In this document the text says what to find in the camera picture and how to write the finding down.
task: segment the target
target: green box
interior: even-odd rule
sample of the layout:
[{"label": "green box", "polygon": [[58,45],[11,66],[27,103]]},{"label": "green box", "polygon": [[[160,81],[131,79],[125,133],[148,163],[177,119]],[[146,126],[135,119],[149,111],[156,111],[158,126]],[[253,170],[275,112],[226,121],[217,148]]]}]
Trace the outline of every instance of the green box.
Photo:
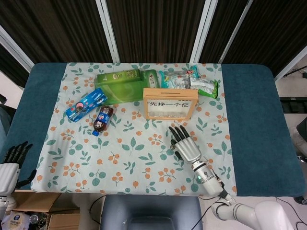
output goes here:
[{"label": "green box", "polygon": [[116,73],[99,74],[95,88],[101,88],[107,96],[104,105],[143,100],[144,88],[160,88],[157,72],[154,69],[138,69]]}]

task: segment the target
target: plastic package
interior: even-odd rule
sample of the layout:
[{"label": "plastic package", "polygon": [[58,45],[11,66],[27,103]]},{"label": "plastic package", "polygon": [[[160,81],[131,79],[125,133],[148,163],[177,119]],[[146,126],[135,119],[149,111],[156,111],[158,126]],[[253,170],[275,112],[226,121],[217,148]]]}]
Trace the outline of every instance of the plastic package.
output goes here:
[{"label": "plastic package", "polygon": [[94,108],[104,103],[106,99],[107,96],[105,96],[100,88],[97,88],[67,109],[66,115],[71,121],[77,122]]},{"label": "plastic package", "polygon": [[99,133],[106,130],[106,126],[110,120],[110,117],[113,115],[113,108],[110,108],[109,106],[102,106],[99,115],[97,119],[95,120],[93,127],[93,135],[98,136]]},{"label": "plastic package", "polygon": [[4,216],[1,226],[3,230],[29,229],[30,216],[22,212],[11,211],[10,215]]},{"label": "plastic package", "polygon": [[161,88],[167,89],[190,89],[190,78],[199,78],[196,66],[191,66],[183,71],[159,71],[161,74]]},{"label": "plastic package", "polygon": [[218,95],[218,83],[217,81],[208,81],[206,79],[190,78],[191,89],[198,90],[198,94],[217,98]]},{"label": "plastic package", "polygon": [[143,100],[144,88],[160,88],[154,69],[138,69],[99,74],[95,88],[101,88],[108,99],[105,105]]}]

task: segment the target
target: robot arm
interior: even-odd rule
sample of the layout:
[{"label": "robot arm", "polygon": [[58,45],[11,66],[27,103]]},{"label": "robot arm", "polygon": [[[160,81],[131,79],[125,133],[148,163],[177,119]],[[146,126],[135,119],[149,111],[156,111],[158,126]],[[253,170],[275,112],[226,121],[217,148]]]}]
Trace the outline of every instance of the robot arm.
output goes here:
[{"label": "robot arm", "polygon": [[293,230],[282,206],[277,202],[264,201],[252,208],[237,203],[225,190],[222,180],[201,161],[201,152],[183,126],[169,127],[175,140],[171,149],[178,158],[192,165],[193,171],[204,186],[208,196],[219,196],[212,205],[212,212],[220,220],[237,220],[254,230]]},{"label": "robot arm", "polygon": [[26,154],[32,147],[24,142],[21,145],[13,146],[5,155],[2,164],[0,164],[0,223],[3,220],[6,211],[12,210],[16,206],[16,201],[11,196],[15,188],[19,188],[31,182],[35,177],[36,170],[31,173],[31,176],[25,180],[18,182],[20,169],[25,160]]}]

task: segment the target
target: chair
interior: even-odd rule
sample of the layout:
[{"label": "chair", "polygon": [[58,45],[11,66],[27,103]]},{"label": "chair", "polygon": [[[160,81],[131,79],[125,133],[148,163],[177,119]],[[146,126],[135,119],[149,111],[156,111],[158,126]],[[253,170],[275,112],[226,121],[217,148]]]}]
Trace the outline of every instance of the chair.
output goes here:
[{"label": "chair", "polygon": [[195,196],[107,195],[100,230],[190,230],[200,218]]},{"label": "chair", "polygon": [[9,131],[11,121],[12,119],[9,114],[4,110],[4,108],[2,108],[2,106],[0,106],[0,151]]}]

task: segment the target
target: green package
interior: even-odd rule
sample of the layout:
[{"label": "green package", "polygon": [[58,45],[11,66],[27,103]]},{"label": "green package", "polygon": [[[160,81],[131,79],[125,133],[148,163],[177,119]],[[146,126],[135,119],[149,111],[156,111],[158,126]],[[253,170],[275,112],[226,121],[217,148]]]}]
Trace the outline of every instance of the green package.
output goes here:
[{"label": "green package", "polygon": [[144,88],[160,88],[154,69],[138,69],[99,74],[95,79],[95,88],[101,88],[107,96],[104,105],[143,100]]},{"label": "green package", "polygon": [[208,81],[206,79],[195,79],[190,78],[191,87],[190,89],[198,90],[199,95],[217,98],[218,95],[218,83],[216,80]]},{"label": "green package", "polygon": [[97,75],[97,83],[118,84],[131,81],[141,81],[141,72],[138,69]]}]

